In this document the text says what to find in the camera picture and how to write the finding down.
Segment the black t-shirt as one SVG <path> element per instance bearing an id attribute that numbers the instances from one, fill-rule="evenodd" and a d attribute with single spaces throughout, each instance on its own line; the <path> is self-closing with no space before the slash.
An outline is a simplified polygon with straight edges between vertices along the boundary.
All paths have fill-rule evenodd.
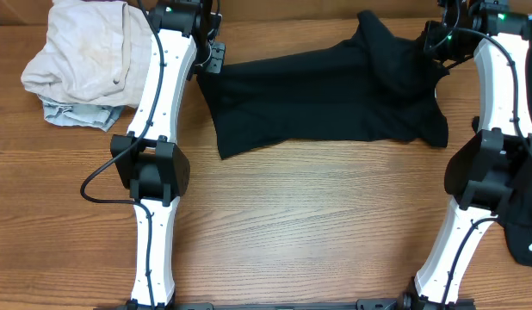
<path id="1" fill-rule="evenodd" d="M 447 146 L 435 87 L 448 70 L 373 12 L 357 20 L 353 36 L 335 46 L 198 76 L 221 158 L 290 139 Z"/>

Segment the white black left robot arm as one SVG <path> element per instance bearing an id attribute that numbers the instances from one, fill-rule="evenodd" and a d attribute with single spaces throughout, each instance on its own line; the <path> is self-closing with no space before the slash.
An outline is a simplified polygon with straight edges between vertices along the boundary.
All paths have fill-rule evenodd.
<path id="1" fill-rule="evenodd" d="M 225 46 L 216 41 L 222 16 L 213 1 L 160 1 L 148 15 L 151 54 L 143 94 L 124 135 L 110 151 L 137 221 L 136 276 L 127 309 L 171 309 L 176 209 L 189 185 L 189 160 L 177 144 L 185 84 L 216 74 Z"/>

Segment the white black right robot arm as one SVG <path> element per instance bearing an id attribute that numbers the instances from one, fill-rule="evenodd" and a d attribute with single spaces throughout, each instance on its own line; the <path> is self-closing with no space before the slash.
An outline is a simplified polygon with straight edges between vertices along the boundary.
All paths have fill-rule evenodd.
<path id="1" fill-rule="evenodd" d="M 477 66 L 480 114 L 474 136 L 449 160 L 448 211 L 407 290 L 388 309 L 471 309 L 458 296 L 467 266 L 492 224 L 510 254 L 532 267 L 532 15 L 505 1 L 445 1 L 440 22 L 420 36 L 424 53 L 447 67 Z"/>

